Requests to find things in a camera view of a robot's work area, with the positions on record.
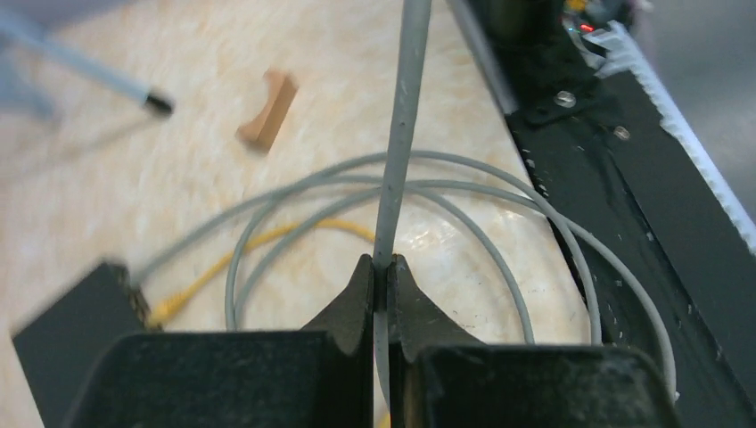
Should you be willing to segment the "black network switch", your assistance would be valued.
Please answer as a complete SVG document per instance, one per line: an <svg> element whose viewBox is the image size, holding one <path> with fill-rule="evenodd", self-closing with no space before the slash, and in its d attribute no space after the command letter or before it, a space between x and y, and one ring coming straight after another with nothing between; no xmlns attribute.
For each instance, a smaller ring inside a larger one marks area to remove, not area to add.
<svg viewBox="0 0 756 428"><path fill-rule="evenodd" d="M127 268L104 261L12 336L45 427L59 427L101 354L144 330L148 306Z"/></svg>

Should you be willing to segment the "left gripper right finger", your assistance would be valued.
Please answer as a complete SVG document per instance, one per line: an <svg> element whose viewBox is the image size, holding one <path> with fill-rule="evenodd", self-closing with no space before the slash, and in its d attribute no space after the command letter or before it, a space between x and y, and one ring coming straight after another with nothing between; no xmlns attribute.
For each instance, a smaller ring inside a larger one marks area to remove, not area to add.
<svg viewBox="0 0 756 428"><path fill-rule="evenodd" d="M404 257L387 279L395 427L676 427L644 354L613 346L490 345L418 287Z"/></svg>

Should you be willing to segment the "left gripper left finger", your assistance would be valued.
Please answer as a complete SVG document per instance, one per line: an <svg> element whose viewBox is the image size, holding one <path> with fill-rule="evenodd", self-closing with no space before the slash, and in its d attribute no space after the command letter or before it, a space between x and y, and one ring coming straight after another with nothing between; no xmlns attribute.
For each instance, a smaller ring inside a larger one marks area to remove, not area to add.
<svg viewBox="0 0 756 428"><path fill-rule="evenodd" d="M298 330L139 333L94 366L67 427L368 427L371 258Z"/></svg>

